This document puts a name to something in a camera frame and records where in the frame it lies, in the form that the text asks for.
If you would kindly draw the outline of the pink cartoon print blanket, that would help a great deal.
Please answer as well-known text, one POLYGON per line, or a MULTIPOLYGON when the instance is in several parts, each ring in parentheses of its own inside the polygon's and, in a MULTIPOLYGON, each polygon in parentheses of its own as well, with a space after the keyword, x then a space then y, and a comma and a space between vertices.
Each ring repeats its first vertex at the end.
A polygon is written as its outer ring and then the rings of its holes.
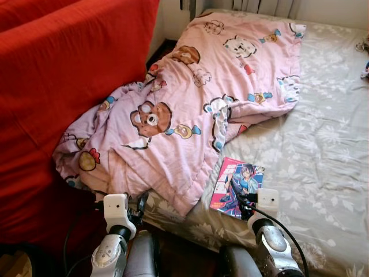
POLYGON ((145 81, 121 85, 66 129, 52 155, 58 174, 98 195, 153 190, 189 214, 225 144, 297 105, 306 33, 256 15, 195 18, 145 81))

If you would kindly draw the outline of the red pillow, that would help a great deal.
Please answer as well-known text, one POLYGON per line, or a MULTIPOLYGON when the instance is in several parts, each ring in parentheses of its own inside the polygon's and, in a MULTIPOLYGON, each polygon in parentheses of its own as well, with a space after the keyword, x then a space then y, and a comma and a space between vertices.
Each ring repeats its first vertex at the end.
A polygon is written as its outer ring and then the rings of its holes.
POLYGON ((79 0, 0 0, 0 33, 76 2, 79 0))
POLYGON ((102 235, 91 193, 55 171, 69 125, 145 74, 159 0, 79 0, 0 33, 0 244, 61 255, 102 235))

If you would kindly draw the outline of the anime cover book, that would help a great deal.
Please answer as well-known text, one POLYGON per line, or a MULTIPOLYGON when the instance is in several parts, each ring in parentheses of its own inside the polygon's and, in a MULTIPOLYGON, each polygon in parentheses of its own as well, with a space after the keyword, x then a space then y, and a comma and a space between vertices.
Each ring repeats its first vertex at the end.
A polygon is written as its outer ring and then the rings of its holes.
POLYGON ((243 163, 237 159, 224 158, 210 200, 210 208, 234 218, 247 220, 254 214, 249 208, 242 215, 239 195, 255 194, 263 185, 265 168, 256 164, 243 163))

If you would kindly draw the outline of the grey robot left leg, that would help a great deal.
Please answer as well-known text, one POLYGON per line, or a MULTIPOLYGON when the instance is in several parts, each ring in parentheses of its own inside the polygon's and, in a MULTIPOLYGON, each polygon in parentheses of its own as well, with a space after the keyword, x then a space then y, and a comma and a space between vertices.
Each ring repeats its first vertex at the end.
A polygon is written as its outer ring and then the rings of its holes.
POLYGON ((123 277, 159 277, 159 242, 148 230, 141 230, 129 243, 123 277))

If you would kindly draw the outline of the bed with grey floral sheet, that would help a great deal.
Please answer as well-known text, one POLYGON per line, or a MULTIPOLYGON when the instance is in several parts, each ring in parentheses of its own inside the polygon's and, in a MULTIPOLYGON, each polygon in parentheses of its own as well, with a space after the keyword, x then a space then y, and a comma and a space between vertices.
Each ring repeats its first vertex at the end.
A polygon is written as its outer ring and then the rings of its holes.
POLYGON ((367 30, 306 22, 300 101, 248 127, 222 156, 265 168, 277 219, 293 233, 311 277, 367 277, 369 84, 360 78, 367 30))

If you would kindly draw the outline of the grey curtain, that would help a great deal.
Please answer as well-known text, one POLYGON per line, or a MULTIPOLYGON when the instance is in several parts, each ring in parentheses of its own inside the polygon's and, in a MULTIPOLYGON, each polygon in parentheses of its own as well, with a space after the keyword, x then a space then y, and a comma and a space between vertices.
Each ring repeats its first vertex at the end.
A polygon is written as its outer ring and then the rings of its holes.
POLYGON ((180 2, 181 9, 187 8, 191 19, 210 9, 295 18, 302 0, 180 0, 180 2))

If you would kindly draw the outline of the multicolour fabric bundle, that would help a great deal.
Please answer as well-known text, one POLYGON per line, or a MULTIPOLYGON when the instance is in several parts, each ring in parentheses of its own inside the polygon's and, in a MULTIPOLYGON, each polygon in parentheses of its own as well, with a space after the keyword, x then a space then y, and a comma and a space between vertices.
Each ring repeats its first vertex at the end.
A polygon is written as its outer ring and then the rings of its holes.
MULTIPOLYGON (((364 37, 363 42, 361 42, 361 44, 359 44, 357 46, 359 51, 363 51, 363 52, 369 52, 369 37, 368 35, 366 35, 366 37, 364 37)), ((367 61, 366 63, 366 68, 364 68, 364 70, 361 73, 361 79, 368 79, 369 78, 369 61, 367 61)))

